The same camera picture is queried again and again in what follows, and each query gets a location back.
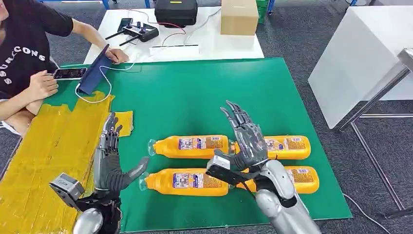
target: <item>gray carpet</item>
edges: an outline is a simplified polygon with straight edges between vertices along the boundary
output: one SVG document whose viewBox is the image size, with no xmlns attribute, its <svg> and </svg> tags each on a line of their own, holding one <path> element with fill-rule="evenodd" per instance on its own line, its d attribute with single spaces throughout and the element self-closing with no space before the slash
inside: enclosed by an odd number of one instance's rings
<svg viewBox="0 0 413 234">
<path fill-rule="evenodd" d="M 344 0 L 277 0 L 274 13 L 259 25 L 257 36 L 266 57 L 284 57 L 308 114 L 319 135 L 338 182 L 344 193 L 356 200 L 364 211 L 376 218 L 393 234 L 413 233 L 413 216 L 382 220 L 380 214 L 397 207 L 386 191 L 378 174 L 367 158 L 351 128 L 344 132 L 330 130 L 325 123 L 317 101 L 307 83 L 314 66 L 344 16 Z M 198 0 L 200 6 L 220 5 L 218 0 Z M 105 10 L 97 3 L 47 3 L 74 16 L 76 19 L 99 26 Z M 144 8 L 143 0 L 119 0 L 112 8 Z M 81 63 L 89 44 L 78 36 L 49 37 L 52 56 L 60 63 Z M 381 102 L 372 112 L 413 113 L 411 101 Z M 405 206 L 413 206 L 413 173 L 411 157 L 413 120 L 377 119 L 359 120 L 359 129 L 370 144 L 377 160 Z M 0 129 L 0 166 L 4 166 L 17 138 Z M 319 221 L 326 234 L 381 234 L 385 233 L 367 220 L 352 204 L 354 218 Z M 269 234 L 275 233 L 269 225 L 193 231 L 174 231 L 170 234 Z"/>
</svg>

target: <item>orange bottle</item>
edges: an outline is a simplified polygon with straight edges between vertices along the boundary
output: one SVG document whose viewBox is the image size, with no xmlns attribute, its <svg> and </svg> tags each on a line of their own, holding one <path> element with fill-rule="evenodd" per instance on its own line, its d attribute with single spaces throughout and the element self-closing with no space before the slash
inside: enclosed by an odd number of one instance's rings
<svg viewBox="0 0 413 234">
<path fill-rule="evenodd" d="M 305 159 L 311 146 L 305 136 L 265 136 L 270 159 Z M 164 140 L 150 140 L 149 155 L 159 154 L 169 158 L 211 159 L 214 150 L 234 155 L 240 151 L 237 142 L 224 135 L 170 136 Z"/>
<path fill-rule="evenodd" d="M 311 194 L 319 188 L 317 172 L 307 166 L 285 167 L 294 187 L 299 194 Z M 144 173 L 139 178 L 139 188 L 156 190 L 168 195 L 186 196 L 224 196 L 229 191 L 227 183 L 205 174 L 204 168 L 164 169 L 158 173 Z M 255 193 L 257 188 L 253 180 L 245 182 L 248 188 Z"/>
<path fill-rule="evenodd" d="M 267 143 L 269 159 L 301 160 L 310 156 L 310 141 L 305 136 L 264 136 Z M 235 143 L 235 153 L 240 151 Z"/>
<path fill-rule="evenodd" d="M 204 168 L 164 169 L 145 173 L 139 178 L 139 188 L 153 189 L 162 194 L 187 196 L 224 196 L 228 184 L 205 174 Z"/>
<path fill-rule="evenodd" d="M 234 142 L 224 135 L 205 136 L 170 136 L 164 140 L 150 140 L 149 155 L 159 154 L 169 158 L 210 159 L 214 150 L 220 149 L 225 154 L 234 154 Z"/>
<path fill-rule="evenodd" d="M 308 166 L 286 166 L 285 169 L 287 170 L 291 181 L 294 183 L 297 193 L 312 194 L 319 189 L 319 176 L 314 168 Z M 253 180 L 248 180 L 245 184 L 251 192 L 257 192 L 257 187 Z M 237 188 L 245 189 L 243 184 L 238 184 Z"/>
</svg>

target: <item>blue chair leg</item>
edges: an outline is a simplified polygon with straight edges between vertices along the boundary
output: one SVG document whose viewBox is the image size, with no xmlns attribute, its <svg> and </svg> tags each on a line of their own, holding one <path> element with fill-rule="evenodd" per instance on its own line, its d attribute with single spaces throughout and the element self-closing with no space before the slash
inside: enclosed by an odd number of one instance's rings
<svg viewBox="0 0 413 234">
<path fill-rule="evenodd" d="M 102 0 L 102 3 L 103 3 L 103 5 L 105 6 L 106 10 L 110 10 L 108 1 L 109 1 L 109 0 Z"/>
<path fill-rule="evenodd" d="M 272 8 L 274 8 L 274 4 L 275 4 L 275 0 L 270 0 L 269 4 L 268 4 L 268 12 L 271 15 L 272 14 Z"/>
</svg>

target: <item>bottle label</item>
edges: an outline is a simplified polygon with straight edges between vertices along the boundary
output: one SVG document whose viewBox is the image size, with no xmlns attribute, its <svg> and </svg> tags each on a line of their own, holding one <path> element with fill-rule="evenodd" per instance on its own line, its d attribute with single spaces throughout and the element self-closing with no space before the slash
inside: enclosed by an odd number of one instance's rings
<svg viewBox="0 0 413 234">
<path fill-rule="evenodd" d="M 314 182 L 311 171 L 306 168 L 288 169 L 288 175 L 293 183 L 312 183 Z"/>
<path fill-rule="evenodd" d="M 222 182 L 205 173 L 175 173 L 172 185 L 177 189 L 184 188 L 221 188 Z"/>
<path fill-rule="evenodd" d="M 178 141 L 178 149 L 193 150 L 193 149 L 219 149 L 224 146 L 223 140 L 220 136 L 208 137 L 186 137 L 180 138 Z"/>
<path fill-rule="evenodd" d="M 301 137 L 291 137 L 284 139 L 281 143 L 275 139 L 265 139 L 268 151 L 282 150 L 305 150 L 305 144 Z"/>
</svg>

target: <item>robotic arm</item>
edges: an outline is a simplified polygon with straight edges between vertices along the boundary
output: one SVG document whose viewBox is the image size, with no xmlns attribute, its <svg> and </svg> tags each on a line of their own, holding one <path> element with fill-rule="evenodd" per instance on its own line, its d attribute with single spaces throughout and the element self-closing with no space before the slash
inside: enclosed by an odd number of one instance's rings
<svg viewBox="0 0 413 234">
<path fill-rule="evenodd" d="M 279 234 L 321 234 L 298 196 L 287 171 L 277 160 L 269 160 L 267 145 L 259 125 L 237 104 L 227 101 L 234 117 L 221 107 L 235 132 L 241 151 L 234 157 L 215 150 L 207 164 L 207 174 L 231 185 L 254 179 L 255 200 Z M 249 168 L 249 173 L 240 171 Z"/>
<path fill-rule="evenodd" d="M 49 183 L 50 187 L 69 206 L 83 213 L 77 220 L 74 234 L 117 234 L 120 231 L 120 191 L 127 188 L 147 168 L 149 158 L 144 157 L 127 173 L 119 165 L 118 119 L 109 114 L 100 134 L 99 145 L 94 153 L 94 192 L 80 198 L 85 192 L 82 185 L 65 173 Z"/>
</svg>

